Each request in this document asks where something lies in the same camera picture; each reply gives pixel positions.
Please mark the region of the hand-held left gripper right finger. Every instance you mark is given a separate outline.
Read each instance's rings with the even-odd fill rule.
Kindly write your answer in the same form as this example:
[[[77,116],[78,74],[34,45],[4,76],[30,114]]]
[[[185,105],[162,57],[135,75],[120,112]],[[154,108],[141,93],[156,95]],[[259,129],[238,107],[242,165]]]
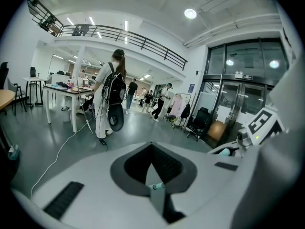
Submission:
[[[243,158],[200,153],[151,143],[156,170],[165,184],[163,226],[153,229],[238,229],[234,219],[250,185],[259,154]]]

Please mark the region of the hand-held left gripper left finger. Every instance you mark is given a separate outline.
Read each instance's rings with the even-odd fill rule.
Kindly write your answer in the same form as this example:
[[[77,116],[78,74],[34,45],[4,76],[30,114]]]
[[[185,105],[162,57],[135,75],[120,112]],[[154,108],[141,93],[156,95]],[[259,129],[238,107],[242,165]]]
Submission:
[[[142,144],[133,144],[86,157],[44,183],[28,199],[13,189],[13,195],[30,217],[44,229],[164,229],[166,221],[149,198],[133,196],[112,180],[110,167],[120,156]],[[60,220],[43,208],[71,181],[84,185]]]

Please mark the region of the black mesh office chair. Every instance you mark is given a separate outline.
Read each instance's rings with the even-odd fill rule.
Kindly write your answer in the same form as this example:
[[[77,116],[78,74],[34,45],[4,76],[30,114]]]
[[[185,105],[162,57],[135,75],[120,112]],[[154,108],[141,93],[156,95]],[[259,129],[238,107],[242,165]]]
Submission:
[[[201,135],[204,131],[204,129],[207,126],[207,122],[210,118],[210,114],[208,113],[208,109],[201,107],[196,116],[191,116],[188,124],[187,124],[187,129],[188,134],[187,134],[187,138],[189,138],[191,135],[195,136],[196,141],[198,142],[198,140],[201,138]]]

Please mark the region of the glass doors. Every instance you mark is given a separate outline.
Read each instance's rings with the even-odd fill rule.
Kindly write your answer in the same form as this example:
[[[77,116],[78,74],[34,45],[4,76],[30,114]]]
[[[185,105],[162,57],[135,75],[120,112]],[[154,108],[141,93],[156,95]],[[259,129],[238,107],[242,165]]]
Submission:
[[[279,38],[224,43],[208,49],[202,92],[212,100],[203,141],[216,148],[236,139],[238,130],[271,103],[270,91],[289,69]],[[235,79],[251,75],[252,81]]]

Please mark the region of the pink garment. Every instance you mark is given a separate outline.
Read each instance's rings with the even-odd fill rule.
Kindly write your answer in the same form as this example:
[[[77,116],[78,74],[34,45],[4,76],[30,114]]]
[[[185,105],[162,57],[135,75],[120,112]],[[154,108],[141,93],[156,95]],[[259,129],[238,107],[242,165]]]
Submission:
[[[170,115],[178,116],[181,104],[183,102],[183,98],[180,94],[176,94],[170,104],[171,111]]]

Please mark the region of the black clothes rack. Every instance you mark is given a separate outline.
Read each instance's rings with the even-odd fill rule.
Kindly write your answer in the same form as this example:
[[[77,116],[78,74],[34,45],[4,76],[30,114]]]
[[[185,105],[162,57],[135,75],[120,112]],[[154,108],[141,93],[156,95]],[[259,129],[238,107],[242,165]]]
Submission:
[[[180,110],[179,110],[179,114],[177,116],[177,117],[179,117],[179,116],[181,116],[181,113],[182,113],[183,109],[185,108],[185,106],[188,103],[192,107],[193,101],[191,100],[192,96],[190,94],[186,94],[186,93],[176,93],[176,94],[180,94],[182,96],[182,98],[183,98],[183,102],[181,104],[181,107],[180,107]],[[186,119],[182,119],[183,120],[182,125],[181,126],[176,126],[175,128],[180,127],[181,129],[183,129],[185,127],[185,124],[186,124],[186,121],[188,120],[188,118],[189,118],[189,116]]]

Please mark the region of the white table with dark top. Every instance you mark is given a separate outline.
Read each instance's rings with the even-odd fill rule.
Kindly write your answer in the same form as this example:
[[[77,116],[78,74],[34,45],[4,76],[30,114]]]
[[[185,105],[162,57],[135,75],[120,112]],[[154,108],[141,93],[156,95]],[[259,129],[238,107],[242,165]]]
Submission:
[[[62,96],[70,97],[71,98],[71,122],[73,132],[76,133],[77,130],[77,123],[76,123],[76,109],[77,109],[77,100],[81,102],[81,97],[83,95],[92,93],[93,91],[84,91],[84,92],[74,92],[71,91],[69,88],[62,88],[62,87],[55,87],[51,84],[46,84],[44,86],[44,91],[46,92],[46,115],[47,115],[47,122],[51,124],[51,115],[50,115],[50,106],[49,106],[49,93],[56,93]]]

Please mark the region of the white shelving unit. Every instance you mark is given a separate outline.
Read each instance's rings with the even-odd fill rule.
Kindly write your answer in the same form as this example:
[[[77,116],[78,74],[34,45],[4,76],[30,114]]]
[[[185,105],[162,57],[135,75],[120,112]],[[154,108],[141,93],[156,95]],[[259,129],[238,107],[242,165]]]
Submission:
[[[82,65],[80,69],[80,77],[94,79],[98,75],[100,69],[101,67],[95,65]]]

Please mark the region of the white high table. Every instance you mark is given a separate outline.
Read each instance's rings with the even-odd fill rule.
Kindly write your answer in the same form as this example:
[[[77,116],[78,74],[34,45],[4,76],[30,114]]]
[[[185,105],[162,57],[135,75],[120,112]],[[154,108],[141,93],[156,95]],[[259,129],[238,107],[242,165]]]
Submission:
[[[43,84],[47,81],[47,79],[43,79],[40,77],[24,77],[23,80],[26,82],[26,90],[25,90],[25,104],[32,108],[35,105],[43,105]],[[32,101],[31,91],[32,86],[35,86],[35,96],[36,101]]]

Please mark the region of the white column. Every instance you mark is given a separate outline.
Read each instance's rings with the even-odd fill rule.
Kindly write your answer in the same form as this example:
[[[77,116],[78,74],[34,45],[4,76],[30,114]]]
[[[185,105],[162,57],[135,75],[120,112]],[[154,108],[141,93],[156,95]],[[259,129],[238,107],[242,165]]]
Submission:
[[[80,50],[79,50],[79,53],[78,53],[78,56],[76,59],[76,63],[74,64],[73,74],[72,74],[72,78],[71,78],[71,82],[74,85],[76,85],[78,83],[79,73],[81,70],[81,64],[82,64],[82,61],[85,56],[85,50],[86,50],[85,46],[80,47]]]

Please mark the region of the round wooden table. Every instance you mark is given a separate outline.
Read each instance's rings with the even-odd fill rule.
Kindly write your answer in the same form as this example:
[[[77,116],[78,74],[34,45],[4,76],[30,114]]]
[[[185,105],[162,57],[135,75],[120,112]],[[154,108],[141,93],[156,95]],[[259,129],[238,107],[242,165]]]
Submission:
[[[15,98],[15,93],[11,90],[0,89],[0,110],[8,106]]]

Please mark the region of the grey chair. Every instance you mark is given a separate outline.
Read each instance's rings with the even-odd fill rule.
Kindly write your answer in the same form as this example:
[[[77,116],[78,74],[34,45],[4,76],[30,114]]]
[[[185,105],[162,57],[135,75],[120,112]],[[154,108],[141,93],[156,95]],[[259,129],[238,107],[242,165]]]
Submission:
[[[21,104],[21,108],[26,112],[26,105],[25,105],[25,91],[21,89],[21,86],[19,86],[17,83],[12,83],[10,79],[8,79],[8,89],[14,92],[14,98],[12,103],[12,111],[14,115],[16,115],[16,106],[17,102]]]

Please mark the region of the white ceiling pipes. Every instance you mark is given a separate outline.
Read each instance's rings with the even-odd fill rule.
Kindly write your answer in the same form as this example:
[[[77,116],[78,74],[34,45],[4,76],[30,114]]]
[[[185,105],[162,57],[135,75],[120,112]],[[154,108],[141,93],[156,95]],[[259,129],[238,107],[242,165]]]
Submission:
[[[233,33],[235,31],[241,32],[246,29],[267,29],[267,31],[277,31],[282,28],[281,19],[278,13],[268,13],[263,15],[254,15],[236,19],[231,22],[208,29],[203,33],[197,35],[191,40],[184,43],[184,46],[189,48],[199,43],[205,42],[210,38],[214,38],[226,33]]]

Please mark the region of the black mezzanine railing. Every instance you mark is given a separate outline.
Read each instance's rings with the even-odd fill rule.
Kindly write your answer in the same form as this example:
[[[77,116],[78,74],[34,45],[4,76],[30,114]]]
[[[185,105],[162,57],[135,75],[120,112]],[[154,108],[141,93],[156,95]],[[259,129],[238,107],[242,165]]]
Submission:
[[[185,69],[188,62],[184,57],[168,47],[137,33],[105,25],[64,25],[40,0],[27,0],[27,4],[33,22],[54,37],[82,36],[123,42],[124,44],[135,46],[142,51],[151,52],[182,70]]]

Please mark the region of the black high-back chair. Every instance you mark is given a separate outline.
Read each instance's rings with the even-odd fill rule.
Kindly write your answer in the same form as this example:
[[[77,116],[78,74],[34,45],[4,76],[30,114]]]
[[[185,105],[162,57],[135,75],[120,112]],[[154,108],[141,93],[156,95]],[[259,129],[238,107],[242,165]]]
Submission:
[[[4,89],[4,84],[8,76],[8,72],[9,72],[8,62],[3,62],[0,65],[0,90]]]

